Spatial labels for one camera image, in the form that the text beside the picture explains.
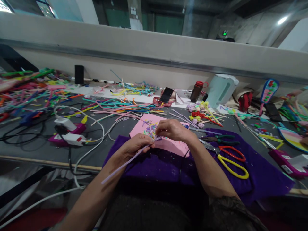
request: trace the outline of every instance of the green-handled pliers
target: green-handled pliers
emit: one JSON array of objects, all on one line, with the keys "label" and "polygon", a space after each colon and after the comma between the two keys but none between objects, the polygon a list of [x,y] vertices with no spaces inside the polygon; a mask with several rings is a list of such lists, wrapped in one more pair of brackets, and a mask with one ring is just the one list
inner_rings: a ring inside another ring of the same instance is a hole
[{"label": "green-handled pliers", "polygon": [[218,144],[226,144],[226,145],[236,145],[240,144],[240,142],[235,141],[235,136],[232,135],[221,135],[221,136],[215,136],[215,137],[202,137],[201,140],[204,140],[206,142],[216,142]]}]

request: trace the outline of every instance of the forearm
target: forearm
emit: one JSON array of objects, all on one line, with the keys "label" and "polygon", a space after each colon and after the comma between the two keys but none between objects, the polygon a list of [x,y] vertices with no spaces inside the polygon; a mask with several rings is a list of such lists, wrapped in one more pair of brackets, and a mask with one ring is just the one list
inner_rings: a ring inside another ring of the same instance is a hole
[{"label": "forearm", "polygon": [[102,185],[101,182],[123,163],[123,158],[118,158],[117,153],[110,158],[101,172],[85,188],[64,220],[59,229],[60,231],[85,231],[93,229],[99,217],[104,212],[125,168],[115,174],[106,184]]},{"label": "forearm", "polygon": [[239,198],[224,171],[198,138],[193,137],[186,143],[193,155],[201,184],[206,193],[210,197],[236,196]]}]

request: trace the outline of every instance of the purple felt cloth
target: purple felt cloth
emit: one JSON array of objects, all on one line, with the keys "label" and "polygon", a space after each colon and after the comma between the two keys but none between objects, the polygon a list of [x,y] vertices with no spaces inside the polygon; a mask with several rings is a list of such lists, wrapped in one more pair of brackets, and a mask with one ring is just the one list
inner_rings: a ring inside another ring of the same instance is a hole
[{"label": "purple felt cloth", "polygon": [[[220,154],[243,166],[249,173],[249,178],[247,180],[242,180],[233,176],[216,157],[215,160],[227,175],[244,204],[250,205],[254,200],[265,197],[285,195],[292,189],[294,182],[258,154],[240,135],[220,129],[208,130],[223,135],[234,135],[235,140],[241,143],[234,147],[244,154],[246,162],[240,162],[224,152],[220,152]],[[106,157],[104,165],[128,140],[129,137],[118,136]],[[211,144],[214,147],[218,147],[218,144],[215,142],[211,142]],[[208,151],[213,157],[216,155],[213,151]],[[229,152],[238,156],[233,150],[229,150]],[[241,169],[232,164],[228,166],[240,175],[244,173]],[[181,183],[183,185],[201,187],[195,162],[191,154],[188,158],[183,158],[174,153],[157,148],[150,149],[146,154],[138,156],[127,166],[123,177],[133,177],[147,181]]]}]

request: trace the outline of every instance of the yellow-handled scissors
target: yellow-handled scissors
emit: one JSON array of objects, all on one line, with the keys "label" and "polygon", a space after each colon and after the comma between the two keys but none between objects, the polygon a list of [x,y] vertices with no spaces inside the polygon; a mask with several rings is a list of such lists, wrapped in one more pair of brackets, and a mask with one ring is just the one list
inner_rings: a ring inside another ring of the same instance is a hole
[{"label": "yellow-handled scissors", "polygon": [[[205,142],[205,141],[203,141],[203,140],[201,140],[201,139],[199,139],[199,140],[201,141],[201,143],[203,143],[203,145],[205,146],[205,148],[207,148],[207,149],[209,149],[209,150],[212,150],[212,151],[214,151],[214,152],[217,154],[217,158],[219,159],[219,161],[222,163],[222,165],[223,165],[232,175],[236,176],[237,178],[243,179],[243,180],[248,179],[249,173],[248,173],[248,171],[247,171],[244,167],[240,166],[238,163],[235,163],[234,161],[229,160],[229,159],[227,159],[226,157],[223,157],[222,155],[219,154],[220,151],[223,151],[223,152],[227,153],[228,155],[231,155],[232,157],[236,158],[237,160],[239,160],[239,161],[241,161],[241,162],[246,161],[246,158],[244,157],[244,155],[243,155],[239,150],[237,150],[236,148],[233,148],[233,147],[231,147],[231,146],[221,146],[221,147],[219,147],[219,148],[215,148],[214,146],[210,145],[209,143],[207,143],[207,142]],[[235,157],[233,154],[231,154],[230,152],[226,151],[225,148],[231,148],[231,149],[235,150],[237,153],[239,153],[239,154],[243,157],[243,159],[240,159],[240,158]],[[239,174],[237,174],[236,172],[232,171],[232,170],[228,167],[228,165],[225,163],[225,161],[226,161],[226,162],[229,162],[230,164],[233,164],[234,166],[236,166],[236,167],[238,167],[238,168],[240,168],[241,170],[243,170],[243,171],[245,172],[245,174],[244,174],[244,175],[239,175]]]}]

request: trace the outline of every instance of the gray table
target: gray table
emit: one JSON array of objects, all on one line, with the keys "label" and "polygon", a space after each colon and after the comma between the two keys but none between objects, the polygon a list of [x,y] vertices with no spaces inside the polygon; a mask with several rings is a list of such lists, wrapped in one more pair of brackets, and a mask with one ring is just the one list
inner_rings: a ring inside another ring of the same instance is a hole
[{"label": "gray table", "polygon": [[[176,108],[178,112],[181,112],[185,116],[189,116],[189,112],[185,109]],[[164,108],[164,111],[167,113],[165,116],[166,118],[175,118],[171,115],[169,115],[169,112],[172,112],[170,108]],[[96,114],[94,118],[99,119],[106,114]],[[115,121],[116,116],[112,116],[109,118],[106,118],[102,121],[102,124],[104,126],[105,131],[107,131],[112,124]],[[55,117],[52,117],[46,121],[46,129],[42,133],[42,135],[53,135],[55,133],[55,123],[53,122],[55,120]],[[81,118],[72,117],[71,120],[73,122],[80,122]],[[259,140],[257,140],[247,129],[245,129],[240,124],[240,130],[236,123],[236,120],[233,116],[227,115],[227,118],[224,118],[223,122],[223,128],[224,130],[236,132],[240,134],[245,140],[265,159],[267,159],[268,162],[270,162],[273,166],[275,166],[277,169],[281,170],[278,164],[272,159],[272,157],[268,154],[267,148],[260,143]],[[129,136],[129,132],[133,129],[133,127],[136,125],[138,121],[134,120],[133,118],[130,118],[126,121],[119,122],[114,129],[111,131],[110,136],[115,139],[118,135],[122,136]],[[255,119],[248,119],[246,121],[247,124],[252,124],[259,122]],[[87,129],[85,131],[84,136],[87,138],[92,139],[99,139],[102,136],[102,130],[101,127],[97,124],[94,126],[90,126],[92,124],[92,120],[88,119],[87,121]],[[277,129],[272,129],[272,125],[263,123],[264,126],[269,132],[273,133],[273,135],[278,135]],[[293,126],[290,123],[284,122],[285,126],[291,130],[294,130]],[[16,127],[19,125],[19,122],[11,122],[9,124],[0,126],[0,135],[2,136],[4,133],[9,131],[10,129]],[[208,128],[220,128],[217,125],[211,124],[211,123],[205,123],[205,127]],[[41,128],[41,124],[38,124],[37,126],[30,128],[27,132],[31,133],[37,133]],[[196,132],[198,136],[204,135],[203,132]],[[29,136],[24,136],[21,138],[14,137],[10,139],[10,142],[18,142],[22,139],[28,139]],[[274,144],[274,146],[277,146],[278,143],[274,141],[270,141]],[[114,141],[110,140],[108,137],[105,138],[105,140],[102,142],[100,146],[98,146],[96,149],[94,149],[78,166],[78,170],[81,171],[91,171],[91,172],[99,172],[101,170],[101,166],[112,147]],[[81,156],[83,156],[87,151],[92,149],[96,143],[85,145],[82,147],[72,147],[72,163],[76,163],[77,160],[80,159]],[[302,152],[297,151],[290,147],[288,144],[284,144],[281,147],[282,150],[286,151],[290,156],[295,157],[297,155],[302,154]],[[6,159],[6,160],[13,160],[13,161],[27,161],[32,163],[37,163],[44,166],[54,166],[57,168],[68,168],[68,148],[57,148],[55,145],[47,141],[46,138],[37,138],[32,142],[20,144],[20,145],[9,145],[5,144],[4,142],[0,142],[0,159]],[[306,186],[308,186],[307,180],[302,180],[302,183]],[[296,181],[295,188],[291,190],[290,195],[298,195],[298,196],[304,196],[308,195],[308,190],[301,190],[303,189],[303,186],[299,184],[298,181]]]}]

